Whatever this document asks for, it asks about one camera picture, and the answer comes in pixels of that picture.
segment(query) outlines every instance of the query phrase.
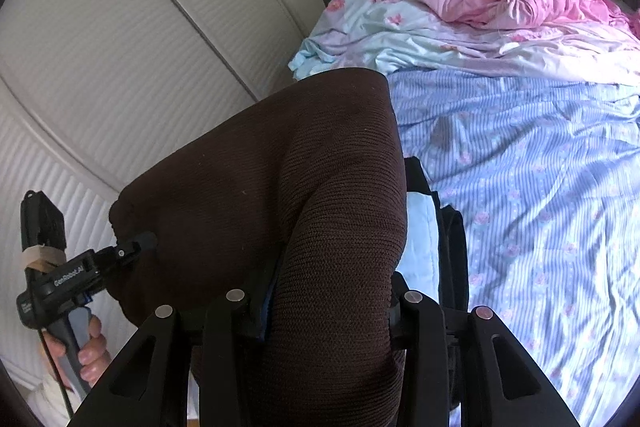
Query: bed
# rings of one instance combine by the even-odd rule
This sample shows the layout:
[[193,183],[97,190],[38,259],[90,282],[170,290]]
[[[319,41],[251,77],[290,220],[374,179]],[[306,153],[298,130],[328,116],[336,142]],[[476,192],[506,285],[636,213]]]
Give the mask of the bed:
[[465,219],[470,308],[498,312],[580,425],[625,425],[640,401],[640,41],[579,35],[591,23],[535,36],[445,24],[416,0],[324,1],[296,78],[386,74],[404,155]]

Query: light blue cloth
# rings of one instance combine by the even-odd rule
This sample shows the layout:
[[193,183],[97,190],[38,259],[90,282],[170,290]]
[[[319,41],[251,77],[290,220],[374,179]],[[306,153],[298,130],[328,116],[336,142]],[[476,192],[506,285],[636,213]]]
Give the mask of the light blue cloth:
[[496,310],[580,425],[602,427],[640,374],[640,90],[388,81],[404,155],[463,214],[470,307]]
[[438,222],[433,198],[420,192],[406,195],[407,233],[402,258],[396,268],[412,290],[438,302]]

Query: brown knit fabric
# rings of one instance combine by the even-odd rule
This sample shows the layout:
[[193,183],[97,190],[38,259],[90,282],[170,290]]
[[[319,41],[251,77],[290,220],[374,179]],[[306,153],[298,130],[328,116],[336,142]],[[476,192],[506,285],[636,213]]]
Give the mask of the brown knit fabric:
[[248,369],[255,424],[388,425],[406,187],[384,76],[331,71],[257,103],[133,181],[110,219],[118,240],[158,236],[108,286],[137,325],[161,304],[207,304],[286,244],[270,337]]

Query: beige tape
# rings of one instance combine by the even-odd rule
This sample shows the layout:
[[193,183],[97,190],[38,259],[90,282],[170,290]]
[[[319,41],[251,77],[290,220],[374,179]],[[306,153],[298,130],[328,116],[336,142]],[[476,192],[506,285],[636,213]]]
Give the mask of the beige tape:
[[66,254],[53,247],[36,245],[22,252],[22,266],[48,273],[56,266],[66,263]]

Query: device handle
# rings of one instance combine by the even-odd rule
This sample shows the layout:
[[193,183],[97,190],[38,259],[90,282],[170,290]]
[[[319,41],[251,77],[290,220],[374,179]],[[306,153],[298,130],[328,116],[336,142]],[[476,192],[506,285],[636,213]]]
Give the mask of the device handle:
[[82,364],[78,360],[78,352],[89,342],[89,320],[91,310],[82,307],[47,326],[47,331],[66,347],[66,353],[58,359],[58,363],[80,400],[91,391],[89,383],[80,376]]

